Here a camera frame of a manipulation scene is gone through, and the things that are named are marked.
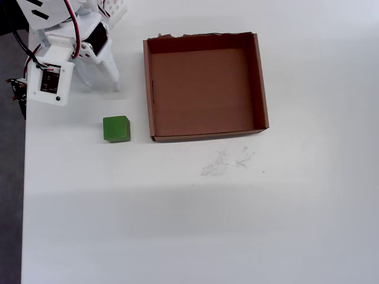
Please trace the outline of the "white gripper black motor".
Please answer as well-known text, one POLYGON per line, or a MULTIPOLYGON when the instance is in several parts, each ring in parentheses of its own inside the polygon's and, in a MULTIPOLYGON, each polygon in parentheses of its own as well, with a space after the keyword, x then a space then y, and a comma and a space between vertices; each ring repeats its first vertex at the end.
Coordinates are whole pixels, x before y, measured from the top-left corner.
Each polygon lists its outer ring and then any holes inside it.
POLYGON ((85 64, 97 64, 99 71, 111 82, 113 91, 120 90, 120 73, 114 56, 109 55, 110 50, 108 27, 105 22, 100 21, 89 37, 81 42, 79 58, 73 60, 76 75, 85 86, 92 87, 85 64))

